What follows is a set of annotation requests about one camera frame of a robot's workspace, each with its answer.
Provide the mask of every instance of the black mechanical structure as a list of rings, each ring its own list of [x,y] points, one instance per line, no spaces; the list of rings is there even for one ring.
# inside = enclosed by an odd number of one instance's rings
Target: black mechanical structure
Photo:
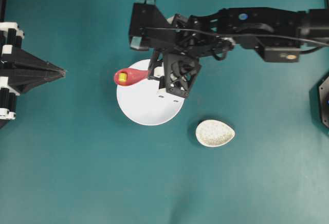
[[[65,76],[65,70],[21,49],[25,35],[15,22],[4,22],[0,0],[0,128],[16,118],[17,97]]]
[[[199,59],[224,60],[237,44],[255,50],[265,62],[277,63],[295,63],[302,54],[328,47],[329,10],[230,8],[209,16],[176,14],[167,20],[155,0],[137,0],[129,42],[134,50],[153,49],[149,79],[158,80],[167,93],[187,98],[201,69]],[[303,45],[312,48],[302,50]],[[154,74],[159,66],[164,69],[161,76]]]

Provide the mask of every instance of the metal plate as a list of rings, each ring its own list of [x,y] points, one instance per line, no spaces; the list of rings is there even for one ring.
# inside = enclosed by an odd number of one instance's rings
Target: metal plate
[[[322,123],[329,128],[329,77],[318,88],[320,116]]]

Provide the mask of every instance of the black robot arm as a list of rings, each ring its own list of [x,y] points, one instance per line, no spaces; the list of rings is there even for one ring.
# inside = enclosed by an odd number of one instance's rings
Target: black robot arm
[[[176,14],[167,20],[155,0],[138,0],[129,40],[132,49],[154,49],[149,79],[159,80],[159,88],[166,92],[186,98],[201,69],[199,58],[213,56],[221,61],[236,44],[255,50],[266,62],[285,63],[329,46],[329,10],[230,8],[210,16]],[[303,44],[313,48],[303,51]],[[154,74],[159,66],[163,74]]]

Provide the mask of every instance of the white plate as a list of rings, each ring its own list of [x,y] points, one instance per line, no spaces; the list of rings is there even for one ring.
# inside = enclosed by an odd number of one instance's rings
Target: white plate
[[[131,68],[147,70],[150,60],[142,60]],[[173,102],[157,95],[159,81],[142,80],[131,86],[117,87],[117,99],[123,113],[141,125],[161,125],[174,118],[184,101]]]

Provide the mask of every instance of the small white dish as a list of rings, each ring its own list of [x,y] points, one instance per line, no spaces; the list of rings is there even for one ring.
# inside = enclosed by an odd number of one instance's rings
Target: small white dish
[[[235,137],[235,131],[218,120],[205,120],[195,131],[199,143],[206,147],[219,147],[227,144]]]

